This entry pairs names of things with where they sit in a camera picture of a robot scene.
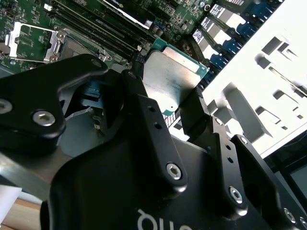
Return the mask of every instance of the silver metal surface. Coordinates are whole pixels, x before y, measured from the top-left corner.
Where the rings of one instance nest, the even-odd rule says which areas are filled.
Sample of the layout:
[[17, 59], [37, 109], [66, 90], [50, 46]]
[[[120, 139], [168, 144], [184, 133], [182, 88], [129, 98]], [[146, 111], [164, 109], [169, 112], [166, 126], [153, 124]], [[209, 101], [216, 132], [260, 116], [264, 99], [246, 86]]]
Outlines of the silver metal surface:
[[10, 54], [10, 51], [11, 51], [10, 47], [7, 46], [5, 42], [2, 42], [2, 41], [0, 42], [0, 50], [1, 50], [1, 54], [5, 54], [5, 55]]
[[169, 163], [166, 165], [166, 170], [174, 180], [179, 180], [181, 178], [181, 170], [177, 165]]
[[0, 114], [6, 114], [13, 109], [12, 103], [7, 100], [0, 99]]
[[25, 24], [25, 23], [20, 23], [20, 22], [15, 22], [13, 31], [11, 31], [5, 37], [5, 45], [7, 45], [11, 48], [10, 57], [13, 58], [13, 59], [17, 58], [18, 44], [16, 43], [16, 39], [20, 36], [22, 26], [27, 26], [27, 27], [30, 27], [30, 28], [40, 29], [40, 30], [49, 31], [49, 32], [55, 32], [53, 30], [49, 30], [49, 29], [46, 29], [46, 28], [42, 28], [42, 27], [38, 27], [38, 26], [34, 26], [34, 25], [29, 25], [29, 24]]
[[150, 26], [153, 24], [153, 22], [151, 20], [146, 20], [145, 24], [142, 24], [141, 22], [139, 22], [137, 19], [133, 18], [132, 16], [130, 16], [129, 14], [127, 14], [126, 12], [124, 12], [123, 10], [121, 10], [120, 7], [115, 7], [112, 4], [110, 4], [109, 2], [107, 2], [106, 0], [97, 0], [98, 2], [104, 4], [105, 6], [114, 8], [115, 10], [117, 10], [118, 12], [120, 12], [122, 15], [124, 15], [126, 18], [130, 19], [131, 21], [133, 21], [134, 23], [139, 24], [140, 26], [144, 27], [145, 29], [149, 29]]
[[304, 220], [304, 218], [300, 217], [299, 220], [301, 221], [304, 228], [307, 229], [307, 222]]
[[47, 111], [38, 111], [33, 114], [33, 121], [40, 126], [51, 126], [56, 122], [54, 115]]
[[291, 213], [288, 209], [286, 209], [286, 208], [284, 208], [283, 211], [284, 211], [286, 217], [287, 217], [292, 223], [295, 224], [295, 223], [296, 223], [296, 220], [295, 220], [294, 216], [292, 215], [292, 213]]
[[13, 59], [16, 60], [16, 61], [29, 61], [29, 62], [37, 62], [37, 63], [46, 63], [45, 61], [26, 59], [26, 58], [22, 58], [22, 57], [13, 57]]
[[144, 65], [147, 94], [162, 112], [174, 112], [200, 80], [199, 75], [159, 51], [153, 51]]
[[[306, 24], [306, 8], [307, 1], [304, 0], [283, 1], [280, 7], [266, 20], [203, 92], [206, 104], [214, 101], [218, 109], [227, 106], [234, 111], [241, 127], [239, 129], [236, 127], [231, 128], [229, 125], [230, 130], [236, 130], [231, 134], [242, 135], [244, 133], [262, 158], [275, 152], [307, 129], [307, 98], [298, 96], [295, 93], [296, 88], [281, 79], [280, 74], [276, 71], [273, 73], [272, 70], [263, 69], [257, 65], [256, 59], [261, 54], [275, 65], [275, 70], [295, 82], [296, 87], [307, 87], [307, 71], [304, 64], [307, 45], [301, 35], [300, 27], [293, 26], [297, 22]], [[225, 18], [226, 21], [224, 22], [233, 28], [238, 25], [236, 23], [245, 23], [240, 21], [241, 19], [238, 15], [230, 14], [230, 17], [231, 19], [226, 18], [226, 16], [220, 19], [224, 21]], [[217, 34], [212, 34], [212, 36], [222, 44], [224, 41], [223, 34], [223, 31], [219, 31]], [[287, 49], [281, 50], [282, 47], [280, 47], [280, 49], [276, 48], [270, 54], [265, 54], [262, 49], [275, 37], [282, 41], [280, 46], [285, 43], [289, 44], [289, 46]], [[210, 50], [210, 47], [202, 49], [205, 58], [210, 59], [210, 57], [206, 56], [206, 54], [212, 55]], [[230, 105], [226, 97], [231, 87], [242, 92], [246, 105], [242, 107], [237, 96], [234, 97], [233, 103]], [[278, 90], [283, 91], [288, 97], [297, 101], [297, 107], [301, 110], [302, 119], [297, 117], [297, 114], [293, 111], [294, 108], [289, 104], [280, 102], [272, 96]], [[236, 107], [236, 104], [241, 110], [234, 110], [233, 107]], [[261, 116], [255, 114], [255, 110], [260, 106], [280, 118], [287, 129], [281, 128], [280, 124], [273, 123], [268, 116], [261, 118]], [[258, 136], [249, 138], [256, 132], [259, 133]]]
[[60, 148], [41, 157], [0, 151], [0, 175], [41, 200], [47, 200], [53, 177], [70, 159]]
[[240, 192], [236, 188], [230, 186], [229, 187], [229, 194], [234, 199], [234, 201], [236, 201], [238, 204], [243, 203], [242, 195], [240, 194]]
[[246, 145], [247, 145], [248, 141], [247, 141], [245, 138], [240, 137], [240, 139], [241, 139], [241, 140], [244, 142], [244, 144], [246, 144]]
[[193, 71], [194, 73], [196, 73], [197, 70], [200, 68], [199, 65], [187, 59], [185, 56], [173, 50], [171, 47], [166, 47], [162, 53], [172, 58], [176, 62], [180, 63], [184, 67], [188, 68], [189, 70]]
[[216, 122], [217, 122], [219, 125], [221, 125], [221, 126], [223, 125], [222, 121], [221, 121], [219, 118], [216, 118], [215, 120], [216, 120]]
[[83, 54], [83, 53], [93, 54], [93, 51], [89, 50], [88, 48], [83, 46], [82, 43], [79, 42], [80, 40], [84, 41], [85, 43], [89, 44], [92, 47], [95, 47], [99, 52], [98, 58], [101, 59], [102, 61], [112, 60], [111, 55], [108, 52], [106, 52], [105, 49], [103, 49], [101, 46], [99, 46], [97, 43], [93, 42], [92, 40], [89, 40], [87, 37], [84, 37], [82, 34], [72, 31], [69, 28], [57, 25], [54, 26], [53, 28], [55, 31], [59, 32], [59, 35], [57, 37], [60, 38], [60, 42], [63, 44], [63, 48], [61, 49], [60, 54], [58, 54], [59, 60], [70, 58], [77, 54]]
[[50, 44], [51, 47], [47, 50], [46, 55], [44, 57], [45, 62], [54, 62], [59, 58], [59, 51], [62, 45], [61, 40], [58, 37], [58, 31], [51, 32]]

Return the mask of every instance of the black metal bracket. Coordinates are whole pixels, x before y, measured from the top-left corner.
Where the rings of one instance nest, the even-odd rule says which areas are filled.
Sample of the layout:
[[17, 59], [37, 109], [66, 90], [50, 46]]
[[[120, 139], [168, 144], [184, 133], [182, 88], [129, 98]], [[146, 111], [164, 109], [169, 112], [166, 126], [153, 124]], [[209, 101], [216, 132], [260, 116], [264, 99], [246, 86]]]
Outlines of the black metal bracket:
[[72, 96], [77, 86], [107, 70], [98, 58], [81, 55], [1, 79], [0, 98], [11, 109], [0, 115], [0, 146], [32, 154], [52, 152], [65, 130], [61, 93], [69, 90]]
[[303, 230], [300, 218], [306, 219], [306, 215], [252, 144], [240, 135], [233, 136], [231, 141], [236, 146], [242, 180], [253, 206], [273, 229]]
[[179, 107], [181, 122], [189, 142], [208, 149], [217, 173], [218, 200], [222, 214], [237, 219], [248, 212], [235, 145], [227, 139], [222, 121], [209, 114], [199, 91], [194, 90]]
[[[236, 219], [247, 212], [248, 199], [272, 229], [304, 229], [306, 215], [281, 185], [251, 143], [240, 135], [231, 140], [221, 120], [211, 116], [202, 94], [194, 90], [179, 107], [181, 122], [189, 142], [207, 149], [214, 158], [220, 196], [228, 207], [224, 215]], [[235, 204], [227, 188], [235, 187], [243, 202]]]

